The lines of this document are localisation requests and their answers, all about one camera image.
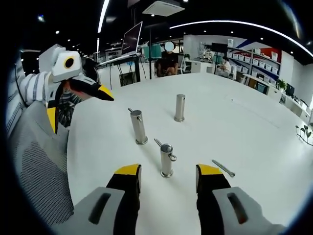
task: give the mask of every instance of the laptop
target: laptop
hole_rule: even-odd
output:
[[[140,39],[140,33],[142,28],[142,22],[132,27],[124,34],[123,44],[122,44],[122,55],[120,57],[105,61],[100,65],[106,65],[118,60],[123,60],[128,57],[137,55],[138,44]]]

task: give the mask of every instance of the metal cylinder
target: metal cylinder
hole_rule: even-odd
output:
[[[173,147],[165,143],[161,146],[161,175],[165,178],[169,178],[173,174],[172,170],[172,160],[171,160],[171,154],[173,152]]]
[[[145,144],[148,142],[148,137],[146,137],[145,127],[143,125],[142,112],[140,110],[132,111],[131,118],[135,132],[136,143],[140,145]]]
[[[174,120],[178,122],[182,122],[185,120],[184,118],[184,107],[185,107],[185,98],[184,94],[178,94],[176,96],[176,113]]]

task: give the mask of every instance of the shelf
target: shelf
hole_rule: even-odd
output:
[[[267,72],[269,72],[269,73],[271,73],[271,74],[274,74],[274,75],[276,75],[276,76],[279,76],[279,74],[275,74],[275,73],[273,73],[272,71],[266,70],[265,68],[263,68],[263,67],[261,67],[261,66],[254,65],[254,64],[252,64],[252,65],[253,65],[254,67],[257,67],[257,68],[263,69],[264,71],[267,71]]]
[[[275,60],[272,60],[272,59],[270,59],[270,58],[267,58],[266,56],[259,55],[259,54],[256,54],[256,53],[253,54],[253,57],[254,57],[254,56],[260,56],[260,57],[262,57],[262,58],[264,58],[264,59],[266,59],[266,60],[269,60],[269,61],[271,61],[271,62],[274,62],[274,63],[280,65],[279,62],[277,62],[277,61],[275,61]]]
[[[251,51],[244,50],[244,49],[240,49],[240,48],[229,47],[228,49],[231,49],[231,50],[238,50],[238,51],[244,51],[244,52],[247,52],[247,53],[252,53]]]
[[[246,61],[242,61],[242,60],[239,60],[239,59],[234,59],[234,58],[229,58],[230,60],[236,60],[236,61],[239,61],[239,62],[243,62],[243,63],[246,63],[246,64],[250,64],[250,62],[246,62]]]

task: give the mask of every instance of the gray chair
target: gray chair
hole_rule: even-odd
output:
[[[8,142],[21,187],[39,216],[49,225],[73,214],[67,180],[68,130],[50,126],[43,103],[35,101],[22,114]]]

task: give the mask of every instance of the potted plant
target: potted plant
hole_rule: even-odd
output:
[[[190,55],[189,54],[185,54],[184,58],[185,58],[185,61],[189,61],[190,60]]]
[[[278,79],[276,83],[276,88],[281,92],[284,92],[287,89],[287,83],[283,80]]]

